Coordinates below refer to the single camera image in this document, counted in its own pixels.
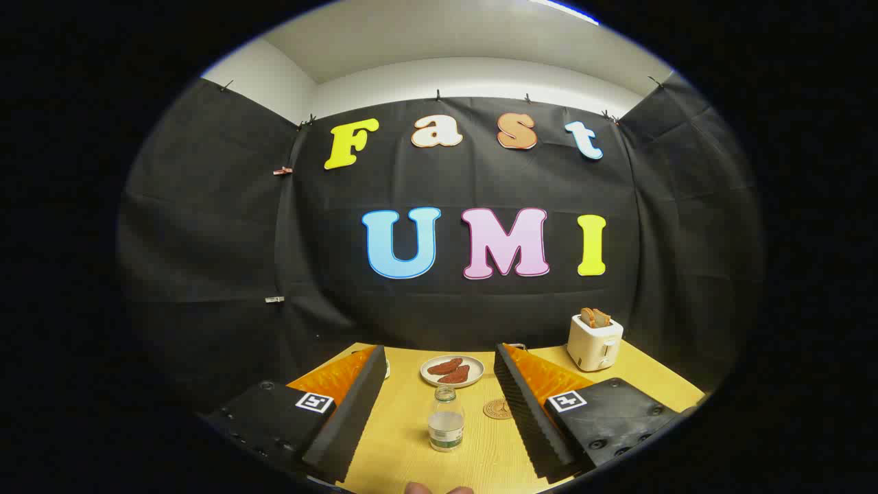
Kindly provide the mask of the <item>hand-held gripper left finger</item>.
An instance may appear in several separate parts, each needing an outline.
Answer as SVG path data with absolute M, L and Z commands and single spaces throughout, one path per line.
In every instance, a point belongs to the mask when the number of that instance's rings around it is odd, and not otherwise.
M 347 478 L 386 370 L 385 347 L 368 345 L 288 384 L 264 379 L 203 419 L 273 469 L 333 485 Z

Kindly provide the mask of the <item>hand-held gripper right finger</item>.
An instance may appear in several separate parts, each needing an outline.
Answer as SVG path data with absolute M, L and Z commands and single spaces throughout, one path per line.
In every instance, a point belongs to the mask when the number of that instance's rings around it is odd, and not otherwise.
M 562 346 L 498 344 L 493 372 L 536 475 L 550 482 L 607 469 L 697 403 L 696 385 L 628 343 L 615 365 L 592 373 Z

